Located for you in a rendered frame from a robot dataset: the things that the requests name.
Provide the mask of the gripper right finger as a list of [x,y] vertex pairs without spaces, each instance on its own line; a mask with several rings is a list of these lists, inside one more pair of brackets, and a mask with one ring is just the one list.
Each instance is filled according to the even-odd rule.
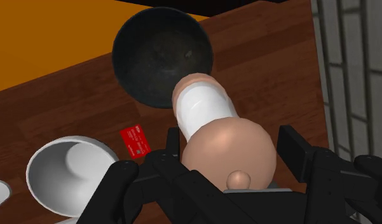
[[362,155],[349,162],[312,146],[290,125],[280,126],[276,150],[297,181],[307,184],[304,224],[359,224],[347,206],[382,224],[382,158]]

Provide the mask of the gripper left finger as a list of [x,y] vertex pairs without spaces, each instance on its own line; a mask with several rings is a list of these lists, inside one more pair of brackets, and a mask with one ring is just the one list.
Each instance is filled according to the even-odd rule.
[[76,224],[133,224],[142,206],[157,202],[172,224],[250,224],[250,217],[198,171],[179,161],[179,128],[164,150],[143,164],[120,160],[108,168]]

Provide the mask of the red card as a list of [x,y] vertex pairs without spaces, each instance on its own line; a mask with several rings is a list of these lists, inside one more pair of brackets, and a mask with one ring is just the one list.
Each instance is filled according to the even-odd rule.
[[139,124],[123,129],[119,133],[132,159],[144,157],[151,152],[149,143]]

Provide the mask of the beige and white figure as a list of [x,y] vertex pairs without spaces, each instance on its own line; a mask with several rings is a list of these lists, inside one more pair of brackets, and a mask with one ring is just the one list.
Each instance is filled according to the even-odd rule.
[[221,191],[267,188],[276,169],[276,149],[258,124],[238,116],[213,77],[183,77],[172,94],[173,111],[187,145],[181,162]]

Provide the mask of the large white cup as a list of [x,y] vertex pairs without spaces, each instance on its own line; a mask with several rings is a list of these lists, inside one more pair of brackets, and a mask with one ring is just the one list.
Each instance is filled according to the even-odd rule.
[[85,136],[53,140],[30,158],[26,182],[32,196],[46,209],[76,224],[109,166],[118,157],[104,143]]

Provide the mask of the black bowl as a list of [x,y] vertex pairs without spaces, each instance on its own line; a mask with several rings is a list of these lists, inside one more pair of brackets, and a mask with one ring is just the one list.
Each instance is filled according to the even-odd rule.
[[112,50],[118,83],[136,101],[170,109],[175,85],[192,73],[210,74],[214,54],[203,27],[167,7],[142,10],[117,33]]

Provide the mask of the brown wooden table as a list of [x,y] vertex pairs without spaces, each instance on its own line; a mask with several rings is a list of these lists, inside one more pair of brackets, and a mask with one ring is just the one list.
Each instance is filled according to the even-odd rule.
[[[238,114],[276,139],[290,124],[311,144],[327,146],[311,0],[258,1],[204,20],[214,50],[212,76]],[[0,224],[54,224],[25,182],[33,153],[58,137],[81,135],[128,158],[120,130],[140,124],[153,149],[175,125],[169,109],[133,100],[114,78],[106,54],[0,92],[0,179],[12,190]]]

